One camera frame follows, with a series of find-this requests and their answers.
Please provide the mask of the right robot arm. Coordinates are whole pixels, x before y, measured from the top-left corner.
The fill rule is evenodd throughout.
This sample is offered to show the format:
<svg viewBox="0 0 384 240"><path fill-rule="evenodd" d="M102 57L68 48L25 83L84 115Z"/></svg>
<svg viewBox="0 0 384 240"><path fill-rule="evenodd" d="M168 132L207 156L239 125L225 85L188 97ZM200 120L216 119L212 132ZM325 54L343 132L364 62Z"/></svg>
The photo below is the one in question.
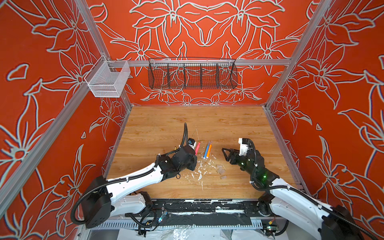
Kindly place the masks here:
<svg viewBox="0 0 384 240"><path fill-rule="evenodd" d="M258 199L261 215L280 216L317 240L362 240L365 236L376 239L356 224L346 208L318 201L268 170L252 140L240 138L239 145L238 150L222 148L222 152L227 162L250 175L255 190L263 192Z"/></svg>

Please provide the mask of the blue pen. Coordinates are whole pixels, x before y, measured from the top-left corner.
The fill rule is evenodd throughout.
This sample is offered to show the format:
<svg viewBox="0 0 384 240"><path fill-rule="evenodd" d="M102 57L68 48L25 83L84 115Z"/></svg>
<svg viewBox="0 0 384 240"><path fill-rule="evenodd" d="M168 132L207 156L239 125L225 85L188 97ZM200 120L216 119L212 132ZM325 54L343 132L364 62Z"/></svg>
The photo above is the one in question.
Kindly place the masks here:
<svg viewBox="0 0 384 240"><path fill-rule="evenodd" d="M203 159L206 159L206 158L207 158L210 144L211 144L210 141L208 141L208 142L207 142L207 145L206 145L205 152L204 152L204 154L203 154Z"/></svg>

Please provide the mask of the orange pen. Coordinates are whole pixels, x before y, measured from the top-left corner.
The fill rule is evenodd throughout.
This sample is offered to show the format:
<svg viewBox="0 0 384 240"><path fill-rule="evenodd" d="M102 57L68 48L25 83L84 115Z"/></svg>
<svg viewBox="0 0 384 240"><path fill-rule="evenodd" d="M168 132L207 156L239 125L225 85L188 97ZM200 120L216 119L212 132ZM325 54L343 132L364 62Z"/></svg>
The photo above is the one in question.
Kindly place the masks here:
<svg viewBox="0 0 384 240"><path fill-rule="evenodd" d="M206 149L206 155L205 155L206 159L208 159L209 156L210 156L210 152L211 152L211 149L212 149L212 143L213 143L212 141L210 141L208 143L208 146L207 146L207 149Z"/></svg>

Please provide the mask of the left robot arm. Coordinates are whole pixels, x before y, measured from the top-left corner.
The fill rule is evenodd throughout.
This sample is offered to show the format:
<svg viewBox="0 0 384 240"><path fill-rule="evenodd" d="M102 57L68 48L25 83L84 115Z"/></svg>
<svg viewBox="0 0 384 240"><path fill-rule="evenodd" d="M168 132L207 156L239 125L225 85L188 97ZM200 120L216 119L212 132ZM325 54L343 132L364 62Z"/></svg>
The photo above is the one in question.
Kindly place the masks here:
<svg viewBox="0 0 384 240"><path fill-rule="evenodd" d="M188 136L188 126L184 125L182 142L176 150L156 156L149 166L120 178L107 180L103 176L95 178L73 206L70 218L75 225L85 225L91 229L99 226L111 216L140 213L150 204L150 197L139 192L150 185L172 178L179 178L185 169L194 171L197 156L193 141Z"/></svg>

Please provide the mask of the pink pen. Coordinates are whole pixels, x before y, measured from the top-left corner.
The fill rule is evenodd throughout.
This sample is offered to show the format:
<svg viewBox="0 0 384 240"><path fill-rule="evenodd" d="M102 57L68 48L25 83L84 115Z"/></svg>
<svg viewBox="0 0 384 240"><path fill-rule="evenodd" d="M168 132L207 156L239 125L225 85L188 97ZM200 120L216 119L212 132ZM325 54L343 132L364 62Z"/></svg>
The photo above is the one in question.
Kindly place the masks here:
<svg viewBox="0 0 384 240"><path fill-rule="evenodd" d="M200 149L200 145L201 145L201 143L200 142L198 142L197 143L197 146L196 146L196 148L195 148L195 153L196 153L196 155L198 154L198 152L199 152L199 149Z"/></svg>

